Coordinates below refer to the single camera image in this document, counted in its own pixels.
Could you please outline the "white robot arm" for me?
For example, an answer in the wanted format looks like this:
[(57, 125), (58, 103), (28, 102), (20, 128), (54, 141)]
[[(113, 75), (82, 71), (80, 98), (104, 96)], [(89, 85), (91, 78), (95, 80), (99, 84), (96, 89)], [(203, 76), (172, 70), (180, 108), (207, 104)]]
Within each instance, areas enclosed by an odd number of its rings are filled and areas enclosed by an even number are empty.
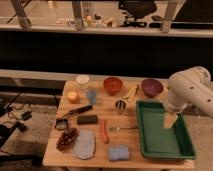
[(170, 129), (187, 103), (198, 107), (213, 118), (213, 90), (211, 75), (204, 67), (192, 67), (172, 74), (168, 79), (168, 92), (162, 101), (165, 109), (163, 126)]

